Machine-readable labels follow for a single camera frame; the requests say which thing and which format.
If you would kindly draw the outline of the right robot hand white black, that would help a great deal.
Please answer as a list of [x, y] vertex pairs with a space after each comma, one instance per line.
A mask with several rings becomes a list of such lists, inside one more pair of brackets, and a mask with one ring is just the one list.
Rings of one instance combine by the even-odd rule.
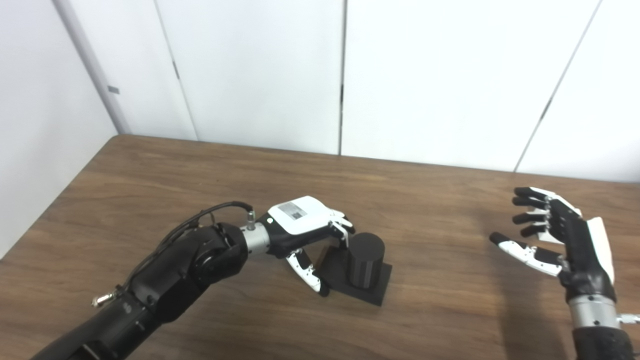
[[500, 232], [492, 232], [490, 242], [522, 264], [558, 278], [567, 302], [580, 296], [617, 301], [613, 256], [602, 218], [585, 219], [578, 207], [539, 187], [515, 187], [513, 192], [512, 203], [529, 208], [512, 217], [514, 224], [525, 224], [520, 235], [542, 236], [546, 242], [562, 244], [565, 252], [531, 246]]

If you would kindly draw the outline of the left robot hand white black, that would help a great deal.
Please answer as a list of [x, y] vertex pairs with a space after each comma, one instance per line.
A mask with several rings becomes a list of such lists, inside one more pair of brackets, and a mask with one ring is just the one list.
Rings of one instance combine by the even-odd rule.
[[327, 207], [313, 196], [303, 196], [278, 203], [256, 219], [254, 229], [245, 228], [250, 255], [266, 253], [285, 259], [293, 271], [317, 294], [329, 295], [329, 286], [315, 274], [315, 267], [305, 247], [328, 238], [338, 239], [349, 248], [354, 224], [340, 210]]

